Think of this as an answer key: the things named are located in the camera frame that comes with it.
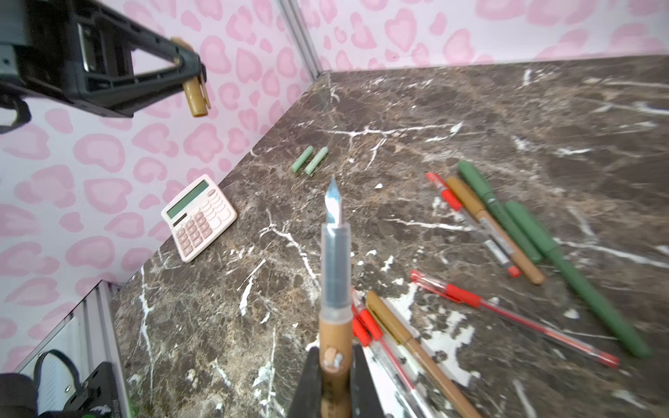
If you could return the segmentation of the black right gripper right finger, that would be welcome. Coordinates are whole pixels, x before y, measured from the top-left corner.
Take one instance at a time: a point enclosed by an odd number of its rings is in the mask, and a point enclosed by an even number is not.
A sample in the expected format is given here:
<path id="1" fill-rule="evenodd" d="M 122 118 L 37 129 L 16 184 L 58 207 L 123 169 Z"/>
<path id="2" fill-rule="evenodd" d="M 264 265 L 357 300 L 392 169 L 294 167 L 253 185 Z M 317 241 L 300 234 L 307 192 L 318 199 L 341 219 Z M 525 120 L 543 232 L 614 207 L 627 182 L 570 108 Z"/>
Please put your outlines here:
<path id="1" fill-rule="evenodd" d="M 353 346 L 353 356 L 349 378 L 352 402 L 351 416 L 353 418 L 385 418 L 361 345 Z"/>

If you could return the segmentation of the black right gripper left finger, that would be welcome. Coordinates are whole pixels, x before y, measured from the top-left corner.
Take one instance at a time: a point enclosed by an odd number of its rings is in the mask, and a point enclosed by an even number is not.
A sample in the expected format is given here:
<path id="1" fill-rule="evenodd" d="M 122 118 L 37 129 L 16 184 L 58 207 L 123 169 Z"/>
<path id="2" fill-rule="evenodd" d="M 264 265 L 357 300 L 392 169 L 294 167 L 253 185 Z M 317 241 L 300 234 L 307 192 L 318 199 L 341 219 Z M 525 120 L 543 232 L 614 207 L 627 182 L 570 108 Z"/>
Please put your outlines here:
<path id="1" fill-rule="evenodd" d="M 322 370 L 319 360 L 320 348 L 311 348 L 287 414 L 288 418 L 321 416 Z"/>

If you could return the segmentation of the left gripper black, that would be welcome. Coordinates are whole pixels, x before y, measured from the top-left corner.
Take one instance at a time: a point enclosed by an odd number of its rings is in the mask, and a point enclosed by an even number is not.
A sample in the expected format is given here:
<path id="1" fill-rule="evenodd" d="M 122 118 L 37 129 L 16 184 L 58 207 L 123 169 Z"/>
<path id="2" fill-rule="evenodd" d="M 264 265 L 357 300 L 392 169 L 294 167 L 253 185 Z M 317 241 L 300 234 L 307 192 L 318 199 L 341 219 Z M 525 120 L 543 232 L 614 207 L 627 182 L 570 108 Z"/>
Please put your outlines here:
<path id="1" fill-rule="evenodd" d="M 76 70 L 81 55 L 85 68 L 131 68 L 135 50 L 175 67 L 119 78 Z M 81 111 L 132 118 L 199 76 L 207 69 L 197 53 L 99 1 L 1 3 L 3 99 L 68 99 Z"/>

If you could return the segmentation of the brown pen cap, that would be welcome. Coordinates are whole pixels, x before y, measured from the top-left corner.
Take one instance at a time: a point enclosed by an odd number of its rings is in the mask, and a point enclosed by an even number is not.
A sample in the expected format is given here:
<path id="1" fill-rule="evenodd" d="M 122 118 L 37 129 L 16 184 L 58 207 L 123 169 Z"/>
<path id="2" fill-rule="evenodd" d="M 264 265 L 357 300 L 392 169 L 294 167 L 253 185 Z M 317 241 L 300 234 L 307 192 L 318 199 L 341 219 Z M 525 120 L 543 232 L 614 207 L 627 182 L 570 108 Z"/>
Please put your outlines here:
<path id="1" fill-rule="evenodd" d="M 186 80 L 182 87 L 186 94 L 191 115 L 194 118 L 207 116 L 212 106 L 208 97 L 204 72 L 202 71 L 199 76 Z"/>

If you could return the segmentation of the green pen cap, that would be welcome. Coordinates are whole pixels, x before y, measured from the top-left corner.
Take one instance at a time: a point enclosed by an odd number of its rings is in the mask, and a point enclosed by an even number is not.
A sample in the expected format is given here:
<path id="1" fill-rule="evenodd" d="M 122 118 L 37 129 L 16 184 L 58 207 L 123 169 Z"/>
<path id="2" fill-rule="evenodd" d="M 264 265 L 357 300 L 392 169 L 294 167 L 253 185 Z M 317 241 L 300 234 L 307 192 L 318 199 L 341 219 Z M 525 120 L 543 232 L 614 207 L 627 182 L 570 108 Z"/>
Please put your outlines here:
<path id="1" fill-rule="evenodd" d="M 327 146 L 324 146 L 322 149 L 320 149 L 320 151 L 318 151 L 318 153 L 312 158 L 312 160 L 306 166 L 304 170 L 305 174 L 307 174 L 308 176 L 313 175 L 317 167 L 328 156 L 328 154 L 329 154 L 329 148 L 327 148 Z"/>
<path id="2" fill-rule="evenodd" d="M 291 165 L 290 170 L 293 174 L 298 173 L 302 166 L 308 161 L 308 159 L 314 153 L 315 148 L 313 146 L 308 146 L 302 154 L 297 158 L 297 160 Z"/>

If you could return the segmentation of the red gel pen pair lower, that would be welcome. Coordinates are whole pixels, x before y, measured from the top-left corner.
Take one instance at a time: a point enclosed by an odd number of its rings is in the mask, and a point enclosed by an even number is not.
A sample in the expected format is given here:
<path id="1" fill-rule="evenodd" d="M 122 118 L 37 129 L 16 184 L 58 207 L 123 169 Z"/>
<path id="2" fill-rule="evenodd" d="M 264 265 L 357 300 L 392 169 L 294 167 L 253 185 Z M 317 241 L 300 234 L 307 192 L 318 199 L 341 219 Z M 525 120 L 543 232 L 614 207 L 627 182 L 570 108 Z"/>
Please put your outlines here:
<path id="1" fill-rule="evenodd" d="M 369 355 L 373 356 L 369 368 L 383 407 L 387 406 L 390 399 L 395 399 L 402 404 L 403 412 L 392 409 L 392 416 L 422 417 L 413 396 L 415 384 L 384 339 L 384 332 L 367 308 L 358 310 L 353 304 L 351 309 L 354 315 L 353 334 L 364 348 L 368 348 Z"/>

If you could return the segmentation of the red gel pen pair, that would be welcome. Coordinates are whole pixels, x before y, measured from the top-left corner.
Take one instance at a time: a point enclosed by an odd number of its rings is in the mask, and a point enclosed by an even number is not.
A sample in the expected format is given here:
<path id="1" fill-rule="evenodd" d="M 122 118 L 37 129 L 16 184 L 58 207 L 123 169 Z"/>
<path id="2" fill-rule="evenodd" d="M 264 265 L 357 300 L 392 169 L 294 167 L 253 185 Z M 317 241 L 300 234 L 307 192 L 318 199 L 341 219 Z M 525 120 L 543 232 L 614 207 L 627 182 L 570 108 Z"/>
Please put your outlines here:
<path id="1" fill-rule="evenodd" d="M 384 374 L 381 386 L 376 386 L 379 398 L 393 399 L 402 406 L 402 413 L 390 413 L 390 416 L 435 417 L 423 391 L 404 370 L 402 363 L 384 338 L 380 325 L 353 288 L 351 301 L 354 317 L 353 334 L 371 357 L 370 369 L 382 370 Z M 380 371 L 374 374 L 374 378 L 380 376 Z"/>
<path id="2" fill-rule="evenodd" d="M 351 309 L 354 315 L 353 334 L 364 348 L 368 348 L 369 355 L 373 356 L 369 368 L 383 407 L 387 406 L 390 399 L 395 399 L 402 404 L 403 412 L 392 409 L 392 416 L 422 417 L 413 396 L 415 384 L 384 339 L 384 332 L 367 308 L 358 310 L 353 304 Z"/>

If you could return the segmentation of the red gel pen pair upper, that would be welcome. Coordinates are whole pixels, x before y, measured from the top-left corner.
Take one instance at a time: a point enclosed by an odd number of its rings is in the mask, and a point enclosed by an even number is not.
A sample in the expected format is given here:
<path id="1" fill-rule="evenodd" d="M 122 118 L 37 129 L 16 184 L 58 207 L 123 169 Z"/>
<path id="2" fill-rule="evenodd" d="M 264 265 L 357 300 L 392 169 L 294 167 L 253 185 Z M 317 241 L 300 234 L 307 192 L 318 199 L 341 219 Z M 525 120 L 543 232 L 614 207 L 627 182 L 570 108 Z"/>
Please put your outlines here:
<path id="1" fill-rule="evenodd" d="M 393 399 L 402 406 L 402 413 L 390 413 L 390 416 L 435 417 L 423 391 L 404 370 L 402 363 L 384 338 L 380 325 L 353 288 L 351 301 L 354 317 L 353 334 L 371 357 L 370 369 L 382 370 L 384 374 L 381 386 L 376 386 L 379 398 Z M 374 378 L 380 376 L 380 371 L 374 374 Z"/>

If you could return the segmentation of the brown pen beside red pair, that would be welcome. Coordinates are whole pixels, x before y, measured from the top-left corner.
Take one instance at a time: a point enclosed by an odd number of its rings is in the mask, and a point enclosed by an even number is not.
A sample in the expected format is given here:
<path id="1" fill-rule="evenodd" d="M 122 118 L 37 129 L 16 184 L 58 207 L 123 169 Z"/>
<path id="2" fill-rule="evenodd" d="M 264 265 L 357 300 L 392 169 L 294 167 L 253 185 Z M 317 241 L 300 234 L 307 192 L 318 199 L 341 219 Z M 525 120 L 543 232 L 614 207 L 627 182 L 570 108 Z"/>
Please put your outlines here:
<path id="1" fill-rule="evenodd" d="M 409 329 L 390 310 L 389 306 L 374 292 L 366 295 L 366 304 L 372 315 L 390 333 L 390 335 L 414 357 L 431 382 L 451 402 L 452 406 L 465 418 L 482 418 L 470 404 L 458 387 L 437 366 L 421 344 L 414 338 Z"/>

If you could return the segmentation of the single red gel pen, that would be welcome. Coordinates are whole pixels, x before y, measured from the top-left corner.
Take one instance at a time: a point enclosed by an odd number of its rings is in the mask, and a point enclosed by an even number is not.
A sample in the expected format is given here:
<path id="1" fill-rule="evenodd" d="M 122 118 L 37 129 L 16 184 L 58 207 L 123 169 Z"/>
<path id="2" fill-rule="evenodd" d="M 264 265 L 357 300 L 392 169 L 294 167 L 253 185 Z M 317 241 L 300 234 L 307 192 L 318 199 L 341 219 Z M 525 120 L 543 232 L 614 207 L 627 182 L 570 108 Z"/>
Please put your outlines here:
<path id="1" fill-rule="evenodd" d="M 506 308 L 501 308 L 490 301 L 485 301 L 482 297 L 447 283 L 444 280 L 440 280 L 439 278 L 422 273 L 418 270 L 412 270 L 410 278 L 416 285 L 418 285 L 418 287 L 422 287 L 448 301 L 465 304 L 475 309 L 488 310 L 509 322 L 514 322 L 519 326 L 531 329 L 541 334 L 547 340 L 580 353 L 606 367 L 617 369 L 620 366 L 620 359 L 615 355 L 610 355 L 590 344 L 557 331 L 555 328 L 547 327 Z"/>

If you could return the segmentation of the red gel pen far cluster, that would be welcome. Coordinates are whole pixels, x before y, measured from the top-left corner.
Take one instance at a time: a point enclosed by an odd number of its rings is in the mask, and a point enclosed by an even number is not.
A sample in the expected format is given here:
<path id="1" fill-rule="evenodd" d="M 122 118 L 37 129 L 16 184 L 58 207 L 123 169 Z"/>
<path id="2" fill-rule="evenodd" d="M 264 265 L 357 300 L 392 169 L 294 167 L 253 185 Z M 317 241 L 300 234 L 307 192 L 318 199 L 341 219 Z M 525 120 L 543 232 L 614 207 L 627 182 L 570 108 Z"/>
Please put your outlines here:
<path id="1" fill-rule="evenodd" d="M 456 197 L 456 195 L 454 195 L 451 189 L 447 187 L 443 179 L 433 172 L 428 172 L 426 174 L 426 178 L 432 183 L 433 186 L 435 186 L 435 189 L 437 189 L 442 199 L 456 214 L 458 214 L 465 221 L 465 224 L 471 228 L 471 231 L 476 240 L 480 241 L 485 247 L 489 249 L 489 251 L 497 260 L 498 264 L 507 271 L 510 277 L 519 277 L 521 275 L 521 271 L 518 269 L 518 267 L 509 259 L 507 254 L 503 251 L 503 249 L 501 249 L 496 241 L 493 240 L 493 238 L 491 238 L 491 236 L 489 236 L 488 233 L 486 233 L 481 228 L 481 226 L 479 226 L 477 221 L 474 221 L 474 219 L 470 217 L 463 204 Z"/>

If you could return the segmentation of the green pen far long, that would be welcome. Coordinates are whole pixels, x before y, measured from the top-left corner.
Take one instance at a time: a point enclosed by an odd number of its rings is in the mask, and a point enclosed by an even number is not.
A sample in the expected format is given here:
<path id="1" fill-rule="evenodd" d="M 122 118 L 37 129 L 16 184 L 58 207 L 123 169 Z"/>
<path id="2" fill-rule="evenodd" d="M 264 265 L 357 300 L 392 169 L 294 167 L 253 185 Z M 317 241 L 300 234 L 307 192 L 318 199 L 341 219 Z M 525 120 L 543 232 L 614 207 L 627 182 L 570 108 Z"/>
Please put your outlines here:
<path id="1" fill-rule="evenodd" d="M 521 231 L 520 227 L 510 217 L 510 214 L 503 208 L 502 203 L 498 200 L 491 184 L 488 182 L 484 174 L 480 172 L 477 167 L 466 160 L 458 162 L 458 169 L 465 182 L 470 186 L 488 211 L 493 215 L 500 226 L 510 235 L 515 244 L 517 244 L 528 259 L 538 264 L 542 261 L 542 255 L 538 249 L 531 244 L 529 238 Z"/>

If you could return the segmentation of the brown pen far cluster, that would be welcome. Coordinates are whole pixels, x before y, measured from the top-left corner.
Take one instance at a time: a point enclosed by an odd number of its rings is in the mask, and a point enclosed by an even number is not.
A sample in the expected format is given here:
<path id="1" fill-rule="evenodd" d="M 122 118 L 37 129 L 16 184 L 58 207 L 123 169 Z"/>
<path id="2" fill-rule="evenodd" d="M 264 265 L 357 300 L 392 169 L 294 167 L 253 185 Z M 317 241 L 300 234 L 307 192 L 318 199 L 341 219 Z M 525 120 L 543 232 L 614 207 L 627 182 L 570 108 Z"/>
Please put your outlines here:
<path id="1" fill-rule="evenodd" d="M 461 201 L 470 215 L 482 226 L 484 231 L 489 233 L 491 238 L 500 245 L 501 249 L 510 257 L 527 280 L 534 285 L 542 285 L 545 282 L 545 276 L 530 261 L 523 250 L 512 240 L 500 224 L 498 224 L 473 190 L 455 176 L 447 177 L 445 183 Z"/>

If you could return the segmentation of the green pen far short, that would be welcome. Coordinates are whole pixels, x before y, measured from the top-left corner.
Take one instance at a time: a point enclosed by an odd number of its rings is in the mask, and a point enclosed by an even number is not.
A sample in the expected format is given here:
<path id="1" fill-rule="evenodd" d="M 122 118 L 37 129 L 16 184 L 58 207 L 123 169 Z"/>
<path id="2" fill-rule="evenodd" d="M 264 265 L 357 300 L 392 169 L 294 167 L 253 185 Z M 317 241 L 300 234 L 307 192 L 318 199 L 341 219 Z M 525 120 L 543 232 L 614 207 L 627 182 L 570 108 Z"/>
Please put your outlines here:
<path id="1" fill-rule="evenodd" d="M 554 240 L 547 228 L 540 223 L 531 212 L 522 204 L 510 201 L 505 204 L 505 210 L 516 225 L 530 239 L 531 243 L 548 259 L 575 293 L 588 305 L 592 313 L 634 356 L 647 358 L 651 355 L 651 348 L 637 334 L 620 312 L 604 297 L 587 278 L 564 257 L 564 252 Z"/>

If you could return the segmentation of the pink calculator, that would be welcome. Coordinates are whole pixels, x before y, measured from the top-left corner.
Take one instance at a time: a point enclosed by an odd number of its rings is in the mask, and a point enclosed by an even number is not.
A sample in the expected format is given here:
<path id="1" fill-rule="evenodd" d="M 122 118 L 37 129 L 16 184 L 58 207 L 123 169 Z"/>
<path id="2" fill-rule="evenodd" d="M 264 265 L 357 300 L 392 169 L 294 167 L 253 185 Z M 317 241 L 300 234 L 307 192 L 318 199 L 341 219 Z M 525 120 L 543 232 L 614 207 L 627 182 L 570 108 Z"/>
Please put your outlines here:
<path id="1" fill-rule="evenodd" d="M 161 211 L 179 257 L 193 261 L 238 219 L 238 212 L 207 174 L 179 192 Z"/>

